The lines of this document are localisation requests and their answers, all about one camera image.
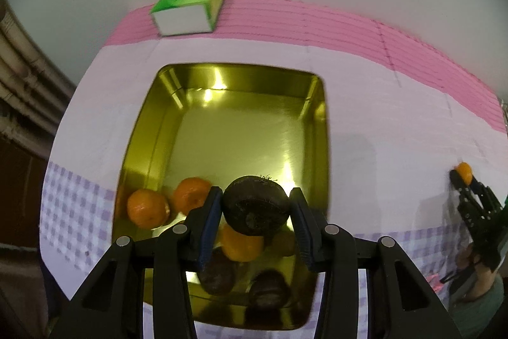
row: gold metal tray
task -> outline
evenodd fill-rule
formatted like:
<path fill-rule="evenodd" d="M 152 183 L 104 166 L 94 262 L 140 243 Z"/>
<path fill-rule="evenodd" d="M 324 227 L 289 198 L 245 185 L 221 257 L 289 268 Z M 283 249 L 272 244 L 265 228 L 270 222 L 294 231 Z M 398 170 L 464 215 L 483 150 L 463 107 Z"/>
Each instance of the gold metal tray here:
<path fill-rule="evenodd" d="M 127 197 L 148 188 L 168 198 L 186 177 L 223 190 L 244 175 L 270 176 L 289 194 L 301 187 L 312 207 L 328 207 L 328 137 L 324 87 L 314 74 L 247 64 L 178 64 L 162 68 L 148 91 L 130 137 L 118 185 L 113 240 L 156 237 L 165 226 L 137 228 L 125 213 Z M 249 324 L 244 313 L 251 279 L 276 268 L 291 288 L 280 320 Z M 187 273 L 195 320 L 235 328 L 296 329 L 308 319 L 316 275 L 298 253 L 280 257 L 270 247 L 239 266 L 233 291 L 212 296 Z M 145 275 L 151 303 L 152 271 Z"/>

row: tangerine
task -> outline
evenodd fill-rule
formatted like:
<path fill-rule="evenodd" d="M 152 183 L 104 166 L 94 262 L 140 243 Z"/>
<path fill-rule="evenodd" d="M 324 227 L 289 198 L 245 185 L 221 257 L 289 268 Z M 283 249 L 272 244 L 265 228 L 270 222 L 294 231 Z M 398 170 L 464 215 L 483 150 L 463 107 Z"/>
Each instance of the tangerine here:
<path fill-rule="evenodd" d="M 219 234 L 225 256 L 234 262 L 250 262 L 263 251 L 263 236 L 246 236 L 225 223 Z"/>
<path fill-rule="evenodd" d="M 162 194 L 141 188 L 127 199 L 127 215 L 140 229 L 155 229 L 169 217 L 168 202 Z"/>
<path fill-rule="evenodd" d="M 212 183 L 208 180 L 200 177 L 185 178 L 173 192 L 172 207 L 187 216 L 192 209 L 205 204 L 210 188 Z"/>
<path fill-rule="evenodd" d="M 283 257 L 289 257 L 295 254 L 296 240 L 294 233 L 289 230 L 276 233 L 272 239 L 272 249 Z"/>
<path fill-rule="evenodd" d="M 461 162 L 458 166 L 455 167 L 455 170 L 459 173 L 462 181 L 464 181 L 466 185 L 471 184 L 473 181 L 473 171 L 468 163 L 464 161 Z"/>

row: screw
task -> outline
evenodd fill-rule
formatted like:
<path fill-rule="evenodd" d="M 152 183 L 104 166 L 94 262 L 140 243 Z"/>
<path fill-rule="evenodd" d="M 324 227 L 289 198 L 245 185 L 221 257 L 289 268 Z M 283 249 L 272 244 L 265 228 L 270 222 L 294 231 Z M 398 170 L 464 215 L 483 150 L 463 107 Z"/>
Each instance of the screw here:
<path fill-rule="evenodd" d="M 395 246 L 395 240 L 392 239 L 391 237 L 386 236 L 381 239 L 381 244 L 384 247 L 393 247 Z"/>
<path fill-rule="evenodd" d="M 339 232 L 339 227 L 334 224 L 328 224 L 324 228 L 324 231 L 333 236 L 334 234 L 337 234 Z"/>
<path fill-rule="evenodd" d="M 177 224 L 173 227 L 174 234 L 184 234 L 187 231 L 187 226 L 185 224 Z"/>
<path fill-rule="evenodd" d="M 120 236 L 118 239 L 116 239 L 116 244 L 118 244 L 120 247 L 127 246 L 130 243 L 130 239 L 127 236 Z"/>

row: green tissue box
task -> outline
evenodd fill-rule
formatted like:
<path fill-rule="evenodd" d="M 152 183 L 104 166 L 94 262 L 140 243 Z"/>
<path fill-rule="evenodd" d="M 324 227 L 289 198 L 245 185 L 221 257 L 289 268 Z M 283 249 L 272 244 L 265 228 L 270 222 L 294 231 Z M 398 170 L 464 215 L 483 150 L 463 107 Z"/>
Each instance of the green tissue box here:
<path fill-rule="evenodd" d="M 159 0 L 151 15 L 159 34 L 212 32 L 223 0 Z"/>

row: blue gripper pad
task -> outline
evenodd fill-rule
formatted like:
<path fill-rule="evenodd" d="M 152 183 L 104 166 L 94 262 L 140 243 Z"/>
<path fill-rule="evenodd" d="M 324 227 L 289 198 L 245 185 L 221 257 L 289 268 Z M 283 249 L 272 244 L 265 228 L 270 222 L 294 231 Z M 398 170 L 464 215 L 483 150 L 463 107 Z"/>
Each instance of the blue gripper pad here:
<path fill-rule="evenodd" d="M 289 199 L 291 201 L 291 222 L 293 223 L 293 230 L 300 251 L 300 257 L 310 271 L 316 271 L 316 263 L 314 262 L 312 254 L 311 232 L 307 227 L 305 214 L 300 206 L 301 203 L 307 204 L 307 202 L 299 188 L 293 188 L 293 190 L 291 190 Z"/>
<path fill-rule="evenodd" d="M 208 193 L 205 205 L 210 202 L 209 198 L 212 198 L 212 204 L 208 212 L 208 217 L 206 218 L 205 225 L 203 226 L 201 238 L 199 241 L 199 255 L 197 257 L 197 266 L 199 269 L 202 269 L 212 256 L 215 235 L 217 234 L 220 217 L 222 216 L 222 209 L 220 208 L 222 190 L 219 187 L 212 187 Z"/>

